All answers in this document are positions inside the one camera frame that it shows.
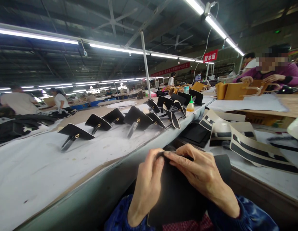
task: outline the glue bottle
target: glue bottle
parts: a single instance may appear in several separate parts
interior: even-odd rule
[[[187,108],[186,108],[187,111],[194,111],[195,108],[194,108],[194,101],[192,101],[192,98],[189,102],[189,104],[187,105]]]

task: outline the red sign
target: red sign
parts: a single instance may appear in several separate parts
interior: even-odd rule
[[[214,60],[217,60],[217,52],[218,50],[210,51],[208,53],[205,53],[203,56],[203,62],[208,63],[212,62]]]
[[[162,70],[162,71],[156,72],[156,73],[152,74],[151,77],[156,77],[156,76],[159,76],[159,75],[164,75],[164,74],[167,74],[167,73],[179,71],[179,70],[182,70],[182,69],[185,69],[185,68],[189,68],[190,66],[191,66],[191,63],[190,62],[183,63],[183,64],[180,64],[180,65],[177,65],[177,66],[168,68],[166,70]]]

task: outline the white cloth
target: white cloth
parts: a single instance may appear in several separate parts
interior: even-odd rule
[[[174,85],[174,78],[170,77],[168,81],[168,86],[172,86],[172,85]]]
[[[57,108],[60,108],[61,101],[64,101],[62,108],[70,107],[70,105],[68,104],[68,101],[66,100],[64,95],[59,93],[55,97],[55,104],[56,104]]]
[[[247,68],[254,68],[254,67],[256,67],[256,59],[252,59],[252,60],[246,65],[246,67],[244,68],[244,70],[247,69]]]
[[[7,93],[0,98],[0,103],[8,105],[17,115],[37,114],[38,109],[33,102],[36,101],[31,95],[21,92]]]

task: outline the jacket sleeve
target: jacket sleeve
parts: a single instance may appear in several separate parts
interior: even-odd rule
[[[127,212],[132,202],[133,195],[128,195],[119,202],[117,207],[114,209],[110,218],[105,222],[105,231],[154,231],[154,227],[147,225],[147,216],[137,227],[130,227],[127,222]]]
[[[210,202],[209,217],[217,230],[278,231],[273,219],[257,205],[242,196],[236,196],[240,206],[239,218],[231,218]]]
[[[290,63],[288,69],[283,73],[286,76],[285,80],[281,83],[290,87],[298,86],[298,67],[296,64]]]

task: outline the blue jacket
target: blue jacket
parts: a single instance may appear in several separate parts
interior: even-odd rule
[[[137,227],[130,227],[127,222],[127,212],[133,195],[124,197],[105,223],[104,230],[109,231],[153,231],[154,227],[147,226],[147,216]],[[227,216],[214,203],[210,202],[208,214],[215,230],[257,230],[278,231],[273,219],[257,205],[242,196],[236,196],[240,206],[240,217],[237,219]]]

